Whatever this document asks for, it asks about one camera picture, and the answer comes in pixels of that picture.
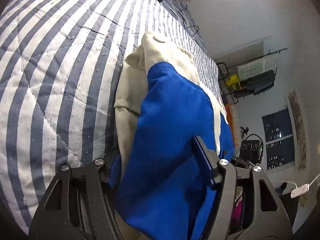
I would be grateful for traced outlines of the blue and cream jacket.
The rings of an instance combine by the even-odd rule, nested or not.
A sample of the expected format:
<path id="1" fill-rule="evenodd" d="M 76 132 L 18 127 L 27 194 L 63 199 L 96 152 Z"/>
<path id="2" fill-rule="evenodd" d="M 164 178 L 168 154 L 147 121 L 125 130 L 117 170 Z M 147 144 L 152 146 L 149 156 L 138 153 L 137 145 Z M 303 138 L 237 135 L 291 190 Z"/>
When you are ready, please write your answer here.
<path id="1" fill-rule="evenodd" d="M 231 159 L 226 112 L 200 81 L 192 55 L 146 32 L 126 57 L 114 102 L 121 155 L 116 211 L 150 239 L 199 239 L 215 192 L 192 151 L 199 136 Z"/>

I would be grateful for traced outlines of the black clothes rack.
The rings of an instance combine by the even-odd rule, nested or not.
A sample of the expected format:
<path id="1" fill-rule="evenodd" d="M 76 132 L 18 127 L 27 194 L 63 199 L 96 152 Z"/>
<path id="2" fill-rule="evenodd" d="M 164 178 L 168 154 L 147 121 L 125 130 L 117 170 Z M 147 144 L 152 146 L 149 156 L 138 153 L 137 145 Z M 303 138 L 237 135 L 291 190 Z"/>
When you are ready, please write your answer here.
<path id="1" fill-rule="evenodd" d="M 278 70 L 278 57 L 287 48 L 269 51 L 259 57 L 228 67 L 224 62 L 216 65 L 219 71 L 218 84 L 222 101 L 236 104 L 240 98 L 259 95 L 274 87 Z"/>

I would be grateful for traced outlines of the black fan heater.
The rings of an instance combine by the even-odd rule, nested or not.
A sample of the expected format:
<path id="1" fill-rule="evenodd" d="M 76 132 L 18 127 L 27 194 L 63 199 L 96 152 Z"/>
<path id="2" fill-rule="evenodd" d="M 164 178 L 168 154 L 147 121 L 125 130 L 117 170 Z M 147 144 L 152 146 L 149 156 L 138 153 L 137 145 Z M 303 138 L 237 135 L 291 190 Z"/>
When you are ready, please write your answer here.
<path id="1" fill-rule="evenodd" d="M 239 157 L 243 161 L 261 164 L 263 162 L 263 156 L 264 143 L 257 134 L 250 134 L 241 142 Z"/>

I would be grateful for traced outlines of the dark night window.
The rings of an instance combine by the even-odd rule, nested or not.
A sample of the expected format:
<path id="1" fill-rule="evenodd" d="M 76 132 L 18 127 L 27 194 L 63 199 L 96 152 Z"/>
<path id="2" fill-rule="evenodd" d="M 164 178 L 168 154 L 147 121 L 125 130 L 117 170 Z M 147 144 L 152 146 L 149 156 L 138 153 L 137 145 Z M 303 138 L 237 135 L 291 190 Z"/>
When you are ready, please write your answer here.
<path id="1" fill-rule="evenodd" d="M 262 117 L 266 165 L 271 170 L 295 161 L 295 141 L 289 110 L 283 109 Z"/>

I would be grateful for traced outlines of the white power strip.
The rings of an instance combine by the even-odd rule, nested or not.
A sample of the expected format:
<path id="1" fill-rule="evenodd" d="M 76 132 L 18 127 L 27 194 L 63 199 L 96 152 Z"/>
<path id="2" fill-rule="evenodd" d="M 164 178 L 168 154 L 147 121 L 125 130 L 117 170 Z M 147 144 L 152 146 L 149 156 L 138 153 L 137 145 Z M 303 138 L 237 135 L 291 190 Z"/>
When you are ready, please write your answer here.
<path id="1" fill-rule="evenodd" d="M 305 193 L 307 193 L 310 189 L 310 184 L 309 183 L 306 183 L 306 184 L 303 184 L 295 189 L 293 189 L 291 191 L 291 198 L 297 198 Z"/>

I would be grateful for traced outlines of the blue white striped quilt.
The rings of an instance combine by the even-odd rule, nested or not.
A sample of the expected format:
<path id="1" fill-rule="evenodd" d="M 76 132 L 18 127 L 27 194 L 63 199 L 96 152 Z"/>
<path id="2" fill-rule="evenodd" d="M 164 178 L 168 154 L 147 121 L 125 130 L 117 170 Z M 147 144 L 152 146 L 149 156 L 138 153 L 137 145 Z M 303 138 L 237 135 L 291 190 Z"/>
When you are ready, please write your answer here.
<path id="1" fill-rule="evenodd" d="M 188 50 L 219 98 L 217 66 L 157 0 L 10 0 L 1 14 L 1 200 L 24 233 L 59 167 L 117 147 L 123 61 L 146 31 Z"/>

